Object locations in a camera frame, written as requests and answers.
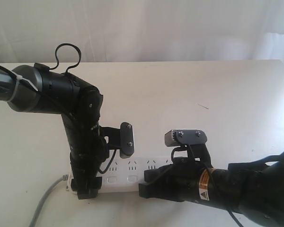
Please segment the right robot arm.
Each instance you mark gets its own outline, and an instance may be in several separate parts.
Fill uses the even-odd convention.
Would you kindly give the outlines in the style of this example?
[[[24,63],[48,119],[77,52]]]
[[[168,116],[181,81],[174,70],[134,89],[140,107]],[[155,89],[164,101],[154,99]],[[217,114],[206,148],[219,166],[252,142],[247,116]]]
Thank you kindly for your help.
[[[193,202],[242,214],[264,227],[284,227],[284,152],[214,168],[206,145],[186,145],[186,157],[144,172],[142,198]]]

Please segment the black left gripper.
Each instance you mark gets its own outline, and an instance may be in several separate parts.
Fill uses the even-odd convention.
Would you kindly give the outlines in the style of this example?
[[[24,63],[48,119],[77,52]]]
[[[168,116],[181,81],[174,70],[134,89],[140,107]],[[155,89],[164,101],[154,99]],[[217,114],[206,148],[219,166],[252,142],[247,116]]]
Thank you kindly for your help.
[[[93,199],[98,196],[102,186],[102,177],[97,177],[102,163],[109,157],[107,143],[98,141],[87,145],[76,155],[71,154],[71,168],[74,179],[71,179],[71,189],[78,199]],[[85,182],[78,186],[76,182]]]

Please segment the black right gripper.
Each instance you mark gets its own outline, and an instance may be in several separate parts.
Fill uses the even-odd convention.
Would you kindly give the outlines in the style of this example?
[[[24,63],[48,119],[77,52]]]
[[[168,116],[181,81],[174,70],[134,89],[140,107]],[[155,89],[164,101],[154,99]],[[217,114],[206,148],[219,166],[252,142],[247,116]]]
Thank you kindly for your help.
[[[167,201],[209,202],[214,168],[205,144],[182,145],[171,152],[173,164],[144,171],[144,181],[138,185],[139,196]],[[174,183],[167,183],[170,171]]]

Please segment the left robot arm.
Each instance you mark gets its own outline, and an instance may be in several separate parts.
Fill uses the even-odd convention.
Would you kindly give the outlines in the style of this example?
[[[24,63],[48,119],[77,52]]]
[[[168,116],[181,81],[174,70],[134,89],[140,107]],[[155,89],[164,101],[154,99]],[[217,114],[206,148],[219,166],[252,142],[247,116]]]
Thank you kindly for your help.
[[[74,189],[79,199],[95,198],[98,177],[108,148],[99,119],[103,96],[99,89],[71,73],[55,73],[43,64],[0,66],[0,101],[17,112],[59,114],[70,146]]]

